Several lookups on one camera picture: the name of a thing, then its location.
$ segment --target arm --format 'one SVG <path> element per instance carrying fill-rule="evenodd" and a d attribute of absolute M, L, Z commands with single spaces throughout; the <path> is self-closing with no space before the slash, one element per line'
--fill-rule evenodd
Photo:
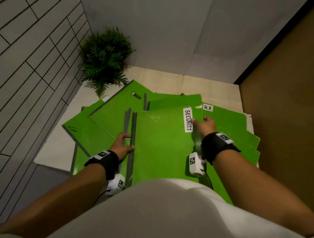
<path fill-rule="evenodd" d="M 129 134 L 120 133 L 109 150 L 119 159 L 134 147 L 122 144 Z M 25 238 L 46 237 L 93 207 L 106 182 L 106 171 L 100 164 L 90 164 L 76 175 L 47 192 L 0 228 Z"/>
<path fill-rule="evenodd" d="M 214 120 L 204 120 L 193 121 L 202 138 L 216 132 Z M 294 193 L 238 152 L 220 152 L 213 166 L 235 206 L 303 236 L 314 235 L 314 213 Z"/>

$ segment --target wrist strap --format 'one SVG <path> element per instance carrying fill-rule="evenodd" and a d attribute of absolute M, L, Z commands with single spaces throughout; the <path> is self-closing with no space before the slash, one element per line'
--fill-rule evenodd
<path fill-rule="evenodd" d="M 213 132 L 202 140 L 202 152 L 206 160 L 213 165 L 216 156 L 223 150 L 232 149 L 241 152 L 224 133 Z"/>
<path fill-rule="evenodd" d="M 102 151 L 88 159 L 85 167 L 90 164 L 101 164 L 106 170 L 106 180 L 112 180 L 119 166 L 119 157 L 111 150 Z"/>

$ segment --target black cable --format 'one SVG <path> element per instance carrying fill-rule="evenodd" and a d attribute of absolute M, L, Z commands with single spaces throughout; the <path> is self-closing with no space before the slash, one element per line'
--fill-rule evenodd
<path fill-rule="evenodd" d="M 94 203 L 93 206 L 95 206 L 95 204 L 96 204 L 96 202 L 98 201 L 98 199 L 99 199 L 105 192 L 109 192 L 109 191 L 111 191 L 111 189 L 102 192 L 102 193 L 98 196 L 98 198 L 96 199 L 96 201 L 95 201 L 95 203 Z"/>

